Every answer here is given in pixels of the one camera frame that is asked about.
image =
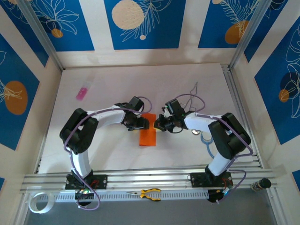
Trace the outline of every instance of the white table surface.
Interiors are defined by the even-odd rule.
[[[93,80],[83,101],[76,95],[87,78]],[[76,108],[99,110],[133,96],[146,96],[157,116],[161,107],[179,94],[189,93],[198,82],[198,96],[206,102],[204,114],[232,112],[238,118],[220,64],[191,64],[144,67],[92,67],[63,71],[39,173],[69,172],[68,154],[63,150],[59,133]],[[189,97],[179,101],[186,103]],[[194,98],[194,106],[201,102]],[[145,110],[149,104],[145,101]],[[210,145],[213,154],[216,146]],[[98,129],[88,149],[93,170],[139,169],[170,166],[205,165],[212,159],[200,136],[190,130],[180,134],[157,132],[155,147],[139,146],[139,131],[128,132],[121,124]],[[241,161],[252,161],[242,157]]]

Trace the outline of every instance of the aluminum rail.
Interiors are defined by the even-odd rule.
[[[131,191],[137,189],[159,188],[161,190],[191,190],[189,181],[190,173],[204,172],[204,166],[169,168],[169,169],[142,169],[142,170],[116,170],[116,171],[99,171],[94,174],[107,174],[105,191]],[[242,169],[247,172],[247,176],[239,188],[250,188],[250,184],[260,180],[261,178],[270,179],[272,186],[276,187],[277,182],[275,174],[272,170],[261,169],[259,167],[241,167],[233,166],[231,169]],[[237,184],[243,177],[243,173],[231,172],[234,184]],[[21,193],[32,192],[75,192],[65,190],[66,175],[68,173],[48,173],[48,174],[29,174],[24,178],[21,187]]]

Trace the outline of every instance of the tape roll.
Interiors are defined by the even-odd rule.
[[[37,208],[38,197],[44,194],[48,196],[48,202],[47,205],[42,210],[39,210]],[[51,193],[40,192],[35,194],[33,198],[30,200],[29,209],[33,213],[39,213],[39,214],[46,213],[49,212],[49,210],[53,207],[54,202],[55,202],[54,195],[52,195]]]

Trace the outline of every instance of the pliers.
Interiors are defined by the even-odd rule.
[[[161,200],[161,198],[152,198],[152,197],[146,195],[147,193],[154,192],[154,191],[161,192],[160,189],[152,188],[152,189],[148,189],[148,190],[131,191],[131,192],[127,192],[127,194],[129,194],[129,195],[139,195],[140,198],[148,198],[148,199],[150,199],[152,201],[158,202],[158,201]]]

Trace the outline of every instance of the orange object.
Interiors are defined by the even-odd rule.
[[[148,119],[149,129],[140,130],[140,146],[156,146],[156,130],[153,128],[156,115],[147,113],[142,115],[142,117]]]

